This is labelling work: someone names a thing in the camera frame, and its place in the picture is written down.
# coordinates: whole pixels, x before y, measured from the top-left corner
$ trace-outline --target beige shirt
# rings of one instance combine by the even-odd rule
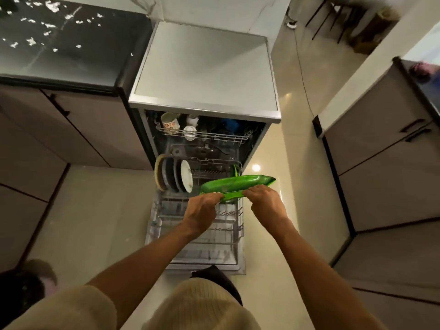
[[[224,288],[191,278],[179,286],[144,324],[149,329],[259,329],[252,314]],[[114,330],[116,308],[93,286],[59,292],[32,306],[5,330]]]

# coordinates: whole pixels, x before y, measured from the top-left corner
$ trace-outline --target forearm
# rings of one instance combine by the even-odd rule
[[[171,260],[190,241],[191,233],[181,224],[163,238],[110,266],[88,283],[113,301],[118,313],[118,328],[133,313]]]
[[[317,330],[382,329],[347,283],[300,236],[290,221],[273,233]]]

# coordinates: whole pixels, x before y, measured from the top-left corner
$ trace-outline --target black pants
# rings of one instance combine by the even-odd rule
[[[222,271],[217,268],[217,266],[212,265],[206,269],[194,271],[191,274],[191,278],[208,279],[213,283],[216,283],[227,290],[239,302],[239,304],[243,305],[242,298],[240,297],[240,294],[235,288],[234,284]]]

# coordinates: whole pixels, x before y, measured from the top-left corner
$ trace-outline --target hand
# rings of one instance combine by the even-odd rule
[[[216,192],[190,198],[182,225],[188,229],[191,240],[210,227],[217,216],[215,206],[222,198],[223,194]]]
[[[251,201],[251,210],[270,235],[275,237],[286,227],[293,227],[283,201],[275,190],[256,185],[243,191],[243,195]]]

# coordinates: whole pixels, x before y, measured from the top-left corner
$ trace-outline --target black marble countertop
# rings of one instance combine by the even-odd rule
[[[152,32],[145,15],[57,0],[0,7],[0,83],[129,95]]]
[[[409,73],[409,69],[412,65],[417,63],[416,61],[402,60],[399,57],[395,57],[393,58],[393,63],[400,70],[410,84],[414,94],[440,127],[440,83],[438,83],[438,81],[420,83],[412,77]]]

